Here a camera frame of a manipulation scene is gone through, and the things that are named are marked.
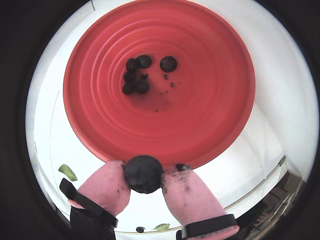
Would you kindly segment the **pink-tipped black gripper finger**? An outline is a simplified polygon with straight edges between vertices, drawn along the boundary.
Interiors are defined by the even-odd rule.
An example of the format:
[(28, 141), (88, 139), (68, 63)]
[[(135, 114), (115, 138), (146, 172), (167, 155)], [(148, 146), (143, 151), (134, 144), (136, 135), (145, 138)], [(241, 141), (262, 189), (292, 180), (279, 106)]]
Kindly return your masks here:
[(224, 240), (240, 227), (203, 180), (183, 163), (164, 170), (161, 188), (171, 214), (181, 224), (177, 240)]
[(59, 189), (71, 205), (73, 240), (116, 239), (116, 216), (128, 205), (131, 195), (124, 178), (125, 166), (122, 160), (110, 160), (78, 189), (69, 180), (61, 180)]

